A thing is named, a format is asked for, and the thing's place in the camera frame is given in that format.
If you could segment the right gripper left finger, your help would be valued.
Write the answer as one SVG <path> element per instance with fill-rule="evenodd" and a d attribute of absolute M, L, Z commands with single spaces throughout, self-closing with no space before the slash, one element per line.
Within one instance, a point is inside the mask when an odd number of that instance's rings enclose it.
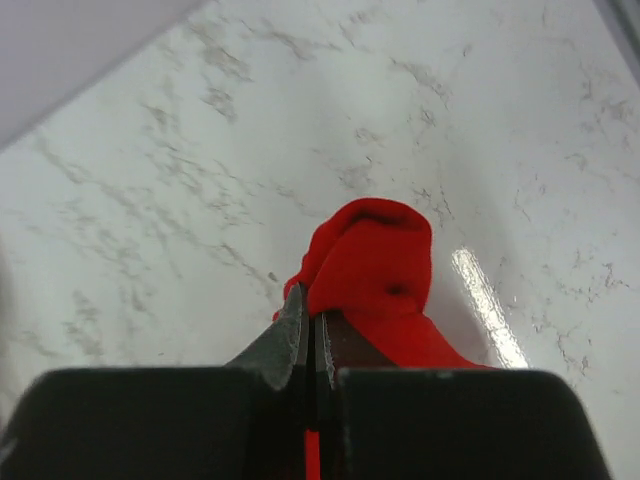
<path fill-rule="evenodd" d="M 302 479 L 306 290 L 221 366 L 39 376 L 1 435 L 5 479 Z"/>

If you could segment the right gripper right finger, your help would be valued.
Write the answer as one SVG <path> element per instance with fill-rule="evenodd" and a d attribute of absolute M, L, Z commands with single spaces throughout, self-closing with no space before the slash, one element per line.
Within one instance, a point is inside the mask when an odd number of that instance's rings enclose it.
<path fill-rule="evenodd" d="M 396 366 L 338 312 L 313 322 L 316 479 L 607 479 L 583 406 L 539 370 Z"/>

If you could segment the red t-shirt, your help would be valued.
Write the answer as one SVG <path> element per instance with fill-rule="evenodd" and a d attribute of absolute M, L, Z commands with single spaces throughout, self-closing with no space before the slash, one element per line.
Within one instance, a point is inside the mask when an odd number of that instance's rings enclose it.
<path fill-rule="evenodd" d="M 392 364 L 473 369 L 424 314 L 432 280 L 432 230 L 400 202 L 362 198 L 314 232 L 284 289 L 308 290 L 309 314 L 338 311 Z"/>

